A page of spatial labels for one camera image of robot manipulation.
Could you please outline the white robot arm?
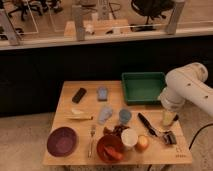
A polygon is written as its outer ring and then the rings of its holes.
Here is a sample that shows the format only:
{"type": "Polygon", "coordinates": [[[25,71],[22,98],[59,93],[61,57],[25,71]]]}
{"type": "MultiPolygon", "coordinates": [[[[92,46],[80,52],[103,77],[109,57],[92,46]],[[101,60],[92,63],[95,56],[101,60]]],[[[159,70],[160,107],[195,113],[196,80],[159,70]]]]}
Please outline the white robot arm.
{"type": "Polygon", "coordinates": [[[213,88],[207,86],[207,68],[198,62],[169,71],[165,76],[166,87],[158,96],[165,111],[162,124],[170,126],[188,100],[213,117],[213,88]]]}

